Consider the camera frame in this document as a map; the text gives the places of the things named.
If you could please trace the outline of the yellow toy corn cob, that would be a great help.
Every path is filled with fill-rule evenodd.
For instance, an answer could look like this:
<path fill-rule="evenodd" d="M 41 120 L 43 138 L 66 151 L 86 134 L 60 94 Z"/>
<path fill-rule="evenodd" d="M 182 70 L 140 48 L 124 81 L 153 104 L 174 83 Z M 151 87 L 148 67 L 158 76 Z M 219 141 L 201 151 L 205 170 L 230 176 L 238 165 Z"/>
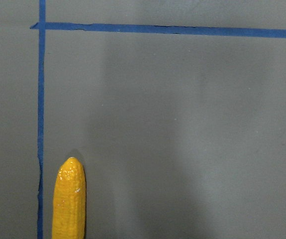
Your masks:
<path fill-rule="evenodd" d="M 53 195 L 53 239 L 83 239 L 86 227 L 86 178 L 83 165 L 68 158 L 57 173 Z"/>

